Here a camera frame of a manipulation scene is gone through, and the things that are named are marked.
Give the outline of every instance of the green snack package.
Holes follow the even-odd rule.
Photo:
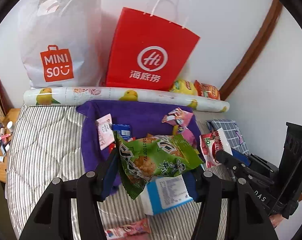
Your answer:
[[[178,135],[157,135],[127,142],[118,136],[119,173],[134,200],[154,177],[176,177],[203,163],[198,151]]]

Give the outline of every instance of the red paper bag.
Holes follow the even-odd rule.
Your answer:
[[[168,91],[199,38],[176,23],[124,7],[113,38],[106,85]]]

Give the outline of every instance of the gray striped bedding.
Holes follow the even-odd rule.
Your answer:
[[[200,130],[207,133],[206,119],[222,118],[221,114],[197,112]],[[14,232],[19,238],[23,227],[42,193],[55,177],[64,181],[84,174],[81,155],[81,133],[84,116],[74,106],[23,106],[16,122],[7,167],[7,197]],[[221,165],[211,169],[223,179],[229,179]],[[76,201],[72,200],[72,226],[75,240],[81,239],[77,221]],[[148,216],[152,240],[187,240],[200,209],[189,202],[162,214]],[[222,201],[217,239],[224,239],[226,200]],[[120,186],[118,192],[99,203],[104,228],[114,228],[140,220],[143,213],[138,197],[131,200]]]

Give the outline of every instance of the miniso shopping bag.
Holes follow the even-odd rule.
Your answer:
[[[124,7],[111,47],[106,85],[169,90],[199,37],[152,13]]]
[[[19,13],[21,59],[34,88],[96,86],[101,0],[31,0]]]

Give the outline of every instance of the wooden desk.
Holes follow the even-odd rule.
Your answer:
[[[6,125],[9,121],[12,121],[15,125],[15,122],[17,120],[17,117],[19,115],[20,109],[19,108],[12,108],[7,113],[6,117],[3,120],[3,125],[5,127],[5,133],[10,133],[10,131],[6,128]],[[7,161],[8,161],[9,153],[6,154],[4,157],[4,162],[0,162],[0,181],[6,183],[6,167],[7,167]]]

